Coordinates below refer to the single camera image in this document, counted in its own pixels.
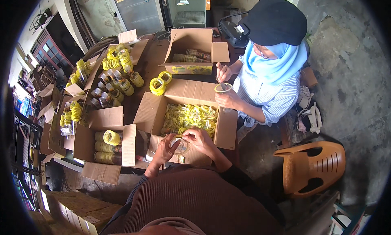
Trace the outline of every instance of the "striped shirt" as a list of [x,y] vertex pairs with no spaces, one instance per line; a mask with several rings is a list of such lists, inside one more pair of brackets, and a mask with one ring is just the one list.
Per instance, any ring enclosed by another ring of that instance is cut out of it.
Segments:
[[[300,93],[300,74],[288,78],[285,82],[277,86],[262,83],[254,73],[248,70],[243,56],[239,56],[243,66],[233,83],[233,90],[245,102],[261,107],[265,115],[265,123],[261,125],[271,126],[277,123],[296,103]],[[238,111],[245,121],[244,125],[251,127],[256,120],[242,111]]]

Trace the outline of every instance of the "shelf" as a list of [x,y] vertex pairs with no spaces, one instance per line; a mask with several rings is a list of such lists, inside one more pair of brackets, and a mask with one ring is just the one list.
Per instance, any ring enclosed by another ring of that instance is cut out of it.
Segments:
[[174,24],[189,25],[189,24],[205,24],[204,11],[182,11],[178,12]]

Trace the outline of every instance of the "open cardboard box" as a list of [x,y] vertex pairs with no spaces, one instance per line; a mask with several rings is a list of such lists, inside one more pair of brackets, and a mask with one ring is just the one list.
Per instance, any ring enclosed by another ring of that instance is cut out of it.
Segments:
[[[163,128],[168,103],[208,105],[219,109],[213,141],[219,148],[235,149],[238,113],[234,110],[231,112],[220,110],[219,105],[215,101],[215,86],[216,84],[214,83],[173,79],[167,85],[164,96],[156,96],[150,92],[145,92],[133,123],[137,125],[138,130],[151,133],[150,151],[156,150],[155,146],[157,147],[161,140],[158,136]],[[209,157],[195,150],[188,151],[184,154],[184,157],[186,164],[200,165],[209,163],[210,165]]]
[[[212,74],[213,63],[229,62],[227,42],[212,42],[213,30],[208,28],[172,29],[171,42],[164,63],[171,74]],[[187,49],[210,53],[210,63],[172,62],[174,54],[186,54]]]
[[122,166],[143,168],[135,163],[136,125],[124,126],[124,107],[113,107],[92,111],[89,126],[78,125],[74,138],[74,158],[86,161],[81,176],[117,185],[121,166],[95,163],[95,132],[113,130],[123,132]]
[[[66,139],[61,135],[60,131],[60,115],[63,113],[65,103],[71,101],[83,102],[85,101],[86,96],[80,95],[76,97],[65,96],[61,101],[61,105],[58,108],[57,114],[53,114],[52,124],[45,124],[41,137],[41,146],[40,153],[47,155],[44,163],[49,162],[52,158],[64,158],[66,146],[73,146],[74,136],[71,136],[71,139]],[[87,105],[84,103],[82,109],[82,117],[84,117],[85,107]]]
[[45,115],[45,122],[51,124],[53,115],[61,102],[61,93],[54,84],[49,84],[38,96],[42,98],[38,118]]
[[85,95],[86,94],[85,91],[87,91],[88,89],[91,88],[92,82],[94,81],[94,79],[97,75],[97,71],[101,67],[103,58],[104,58],[103,56],[97,55],[97,56],[88,60],[91,62],[92,71],[91,71],[91,74],[88,77],[86,85],[84,86],[83,89],[81,89],[77,84],[72,84],[71,86],[66,87],[65,91],[74,97],[80,96],[80,95]]

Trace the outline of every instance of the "black device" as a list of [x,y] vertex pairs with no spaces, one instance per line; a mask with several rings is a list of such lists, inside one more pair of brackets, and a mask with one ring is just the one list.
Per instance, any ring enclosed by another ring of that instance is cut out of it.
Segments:
[[233,47],[246,47],[249,41],[247,34],[250,33],[248,27],[244,24],[237,25],[231,21],[225,21],[226,18],[246,14],[246,12],[237,13],[223,17],[219,21],[219,31],[222,37],[226,39]]

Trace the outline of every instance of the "door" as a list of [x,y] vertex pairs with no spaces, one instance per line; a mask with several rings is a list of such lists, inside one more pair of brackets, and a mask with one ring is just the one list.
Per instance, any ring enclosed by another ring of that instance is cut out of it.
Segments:
[[159,0],[111,0],[125,31],[137,35],[158,32],[164,27]]
[[42,65],[44,63],[47,63],[56,70],[66,66],[73,67],[68,61],[68,59],[63,55],[63,53],[53,42],[53,39],[49,35],[49,33],[46,30],[43,30],[42,32],[47,33],[45,34],[45,38],[41,40],[35,48],[33,48],[35,50],[33,55],[37,59],[39,64]]

